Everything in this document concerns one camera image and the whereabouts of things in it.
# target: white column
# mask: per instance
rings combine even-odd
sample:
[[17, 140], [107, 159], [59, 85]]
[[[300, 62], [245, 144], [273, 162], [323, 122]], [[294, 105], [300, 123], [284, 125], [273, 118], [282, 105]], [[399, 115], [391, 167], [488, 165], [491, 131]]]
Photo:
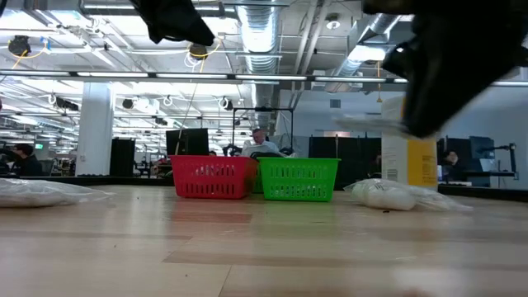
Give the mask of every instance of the white column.
[[106, 82], [85, 82], [75, 175], [110, 173], [116, 99]]

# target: computer monitor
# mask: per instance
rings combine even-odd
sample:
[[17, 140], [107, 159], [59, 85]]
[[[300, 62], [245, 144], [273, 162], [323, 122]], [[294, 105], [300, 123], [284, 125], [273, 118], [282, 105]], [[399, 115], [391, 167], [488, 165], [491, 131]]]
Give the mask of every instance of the computer monitor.
[[493, 139], [489, 137], [470, 136], [469, 142], [471, 143], [471, 158], [495, 159], [495, 150], [493, 150], [495, 143]]
[[171, 130], [166, 132], [167, 154], [173, 155], [178, 147], [178, 155], [209, 155], [209, 132], [207, 129], [184, 129]]

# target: metal frame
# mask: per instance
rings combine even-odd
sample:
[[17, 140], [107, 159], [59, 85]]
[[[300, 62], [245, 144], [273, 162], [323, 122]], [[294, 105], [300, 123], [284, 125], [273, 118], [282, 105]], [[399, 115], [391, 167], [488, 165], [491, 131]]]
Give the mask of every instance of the metal frame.
[[234, 130], [236, 129], [235, 121], [237, 118], [237, 111], [256, 111], [256, 112], [273, 112], [273, 111], [289, 111], [291, 114], [291, 121], [290, 121], [290, 147], [294, 147], [294, 109], [293, 108], [272, 108], [272, 107], [255, 107], [255, 108], [249, 108], [249, 107], [240, 107], [240, 108], [233, 108], [233, 135], [231, 138], [231, 143], [234, 144]]
[[[331, 77], [291, 74], [160, 73], [116, 71], [54, 71], [0, 69], [0, 75], [31, 79], [77, 80], [84, 82], [161, 82], [161, 83], [393, 83], [407, 84], [404, 78]], [[496, 81], [492, 87], [528, 87], [527, 81]]]

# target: plastic basket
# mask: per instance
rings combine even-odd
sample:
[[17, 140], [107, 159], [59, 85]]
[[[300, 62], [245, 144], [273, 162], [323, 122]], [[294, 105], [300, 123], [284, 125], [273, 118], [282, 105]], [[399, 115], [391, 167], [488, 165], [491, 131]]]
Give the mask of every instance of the plastic basket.
[[242, 199], [253, 191], [258, 162], [246, 157], [170, 156], [176, 194]]
[[259, 158], [267, 200], [330, 201], [340, 159]]
[[255, 187], [253, 188], [253, 193], [255, 194], [262, 194], [264, 192], [264, 188], [262, 188], [262, 174], [261, 174], [261, 167], [257, 167], [257, 177], [255, 178]]

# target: chair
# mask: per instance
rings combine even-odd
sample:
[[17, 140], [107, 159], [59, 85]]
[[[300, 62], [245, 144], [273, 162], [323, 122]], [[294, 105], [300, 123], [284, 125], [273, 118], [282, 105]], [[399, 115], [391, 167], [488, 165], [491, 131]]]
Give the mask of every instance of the chair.
[[53, 160], [43, 160], [39, 161], [42, 165], [42, 175], [45, 177], [50, 177], [51, 172], [53, 171]]

